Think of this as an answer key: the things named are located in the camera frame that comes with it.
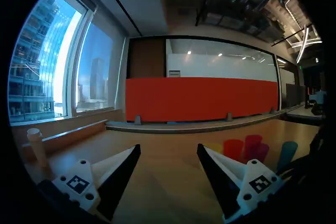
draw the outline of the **skyscraper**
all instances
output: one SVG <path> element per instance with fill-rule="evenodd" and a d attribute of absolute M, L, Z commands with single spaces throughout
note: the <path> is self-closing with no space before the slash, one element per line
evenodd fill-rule
<path fill-rule="evenodd" d="M 90 75 L 90 99 L 104 99 L 105 83 L 103 79 L 102 69 L 104 69 L 104 60 L 102 58 L 93 59 Z"/>
<path fill-rule="evenodd" d="M 22 27 L 10 64 L 10 121 L 62 116 L 55 114 L 53 82 L 60 47 L 76 10 L 64 0 L 39 0 Z"/>

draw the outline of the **recessed light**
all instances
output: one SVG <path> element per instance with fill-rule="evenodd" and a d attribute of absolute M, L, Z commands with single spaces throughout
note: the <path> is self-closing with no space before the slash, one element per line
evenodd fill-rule
<path fill-rule="evenodd" d="M 281 63 L 284 63 L 284 64 L 287 63 L 287 62 L 285 62 L 285 61 L 283 61 L 283 60 L 281 60 L 281 59 L 279 59 L 279 58 L 277 58 L 277 60 L 280 61 Z"/>

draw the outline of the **window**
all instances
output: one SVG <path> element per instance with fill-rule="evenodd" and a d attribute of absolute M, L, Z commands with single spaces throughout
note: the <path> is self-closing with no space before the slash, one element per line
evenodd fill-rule
<path fill-rule="evenodd" d="M 40 28 L 39 28 L 38 33 L 40 33 L 42 35 L 46 35 L 47 31 L 48 31 L 48 28 L 46 26 L 44 26 L 44 25 L 41 25 Z"/>
<path fill-rule="evenodd" d="M 65 62 L 75 30 L 87 11 L 79 5 L 76 0 L 39 0 L 32 10 L 13 53 L 17 58 L 12 57 L 10 64 L 11 122 L 67 114 L 63 93 Z"/>
<path fill-rule="evenodd" d="M 11 123 L 114 107 L 125 34 L 82 2 L 39 0 L 28 16 L 8 76 Z"/>
<path fill-rule="evenodd" d="M 39 27 L 39 19 L 35 16 L 30 16 L 27 23 L 36 29 Z"/>
<path fill-rule="evenodd" d="M 124 36 L 103 11 L 85 36 L 76 78 L 76 112 L 114 107 Z"/>

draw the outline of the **curved window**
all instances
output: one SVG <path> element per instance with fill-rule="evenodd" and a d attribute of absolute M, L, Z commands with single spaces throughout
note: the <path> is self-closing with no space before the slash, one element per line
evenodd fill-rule
<path fill-rule="evenodd" d="M 67 115 L 69 49 L 87 9 L 76 0 L 39 0 L 16 41 L 8 78 L 11 122 Z"/>

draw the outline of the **window sill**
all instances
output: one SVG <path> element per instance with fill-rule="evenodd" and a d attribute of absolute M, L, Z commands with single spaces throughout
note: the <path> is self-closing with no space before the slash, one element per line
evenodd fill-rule
<path fill-rule="evenodd" d="M 96 115 L 99 113 L 105 113 L 105 112 L 111 112 L 111 111 L 115 111 L 114 107 L 91 110 L 88 112 L 79 113 L 77 114 L 77 116 L 61 116 L 61 117 L 34 120 L 34 121 L 12 122 L 10 123 L 10 126 L 25 126 L 25 125 L 33 125 L 33 124 L 46 123 L 46 122 L 52 122 L 52 121 L 66 120 L 66 119 L 71 119 L 71 118 L 76 118 L 76 117 L 87 117 L 87 116 L 92 116 L 92 115 Z"/>
<path fill-rule="evenodd" d="M 34 120 L 34 121 L 11 122 L 10 126 L 23 126 L 23 125 L 30 125 L 30 124 L 38 124 L 38 123 L 44 123 L 44 122 L 50 122 L 50 121 L 59 121 L 59 120 L 68 119 L 68 118 L 72 118 L 72 117 L 71 116 L 61 116 L 61 117 L 54 117 L 54 118 Z"/>

